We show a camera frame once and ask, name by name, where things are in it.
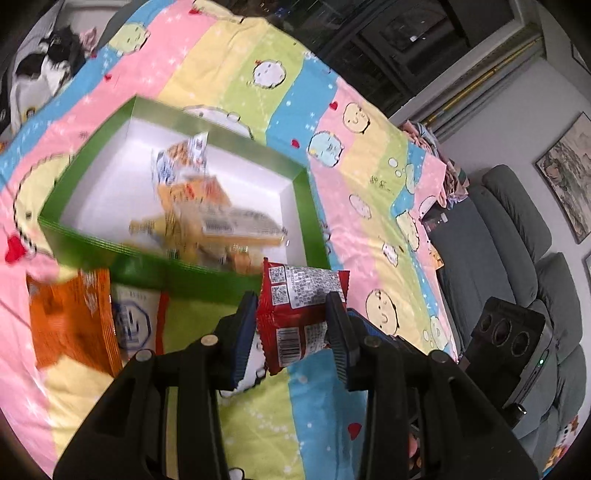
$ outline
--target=framed painting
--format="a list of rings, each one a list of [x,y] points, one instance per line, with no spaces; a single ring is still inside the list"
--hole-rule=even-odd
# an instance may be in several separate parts
[[[581,113],[536,162],[573,228],[577,243],[591,233],[591,120]]]

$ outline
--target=black and white cloth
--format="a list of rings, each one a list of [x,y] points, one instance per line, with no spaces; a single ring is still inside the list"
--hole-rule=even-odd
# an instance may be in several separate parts
[[[10,93],[12,133],[53,98],[86,61],[80,37],[68,27],[42,38],[15,71]]]

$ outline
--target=blue stripe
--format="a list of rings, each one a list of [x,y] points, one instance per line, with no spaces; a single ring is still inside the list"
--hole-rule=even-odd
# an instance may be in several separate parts
[[[417,278],[419,285],[421,286],[421,294],[423,294],[423,300],[425,301],[425,305],[427,306],[427,312],[429,313],[430,317],[439,317],[439,304],[437,303],[437,299],[433,294],[431,284],[427,280],[425,272],[418,262],[417,255],[410,249],[410,245],[408,243],[407,248],[410,251],[410,257],[411,261],[413,262],[415,272],[417,272]]]
[[[366,392],[347,392],[332,350],[290,365],[290,397],[304,473],[309,480],[355,480],[365,433]],[[351,440],[348,425],[361,432]]]
[[[281,104],[273,113],[267,128],[267,146],[283,153],[300,165],[308,168],[308,180],[316,206],[318,218],[326,224],[326,215],[318,195],[314,176],[309,169],[306,150],[318,127],[318,122],[326,112],[329,103],[335,97],[338,75],[330,70],[318,58],[305,58],[301,72],[290,89],[287,90]],[[300,148],[294,148],[292,140],[297,140]],[[330,268],[342,270],[343,264],[335,254],[330,241]]]
[[[150,0],[131,15],[128,23],[149,25],[163,8],[172,3],[173,0]],[[109,46],[103,47],[95,59],[86,62],[65,90],[23,125],[8,150],[0,156],[0,189],[7,184],[18,163],[35,147],[51,123],[94,90],[119,60]]]
[[[421,179],[423,173],[423,162],[425,160],[426,152],[422,148],[408,142],[407,165],[412,164],[414,167],[414,183],[417,184]],[[410,193],[406,186],[402,188],[400,194],[394,200],[390,208],[391,215],[396,218],[401,213],[412,209],[414,206],[414,194]]]

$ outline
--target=barcode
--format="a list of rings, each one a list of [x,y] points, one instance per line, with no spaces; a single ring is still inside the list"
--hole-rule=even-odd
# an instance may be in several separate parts
[[[301,358],[300,329],[298,327],[277,329],[277,351],[280,367],[287,367]]]
[[[205,232],[224,232],[224,233],[232,233],[233,228],[230,223],[225,220],[213,220],[208,218],[205,220],[205,226],[203,229]]]

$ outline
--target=screw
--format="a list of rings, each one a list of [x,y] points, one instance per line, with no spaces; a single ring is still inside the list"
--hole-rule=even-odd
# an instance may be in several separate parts
[[[138,362],[145,362],[146,360],[150,360],[151,358],[152,358],[152,352],[150,350],[143,349],[135,354],[135,359]]]
[[[218,338],[212,333],[201,337],[201,345],[203,346],[214,346],[217,343],[217,341]]]
[[[371,348],[377,348],[382,344],[382,341],[380,338],[376,337],[376,336],[367,336],[363,339],[363,342],[366,346],[371,347]]]
[[[431,358],[433,358],[438,364],[445,364],[450,360],[449,355],[441,350],[432,351]]]

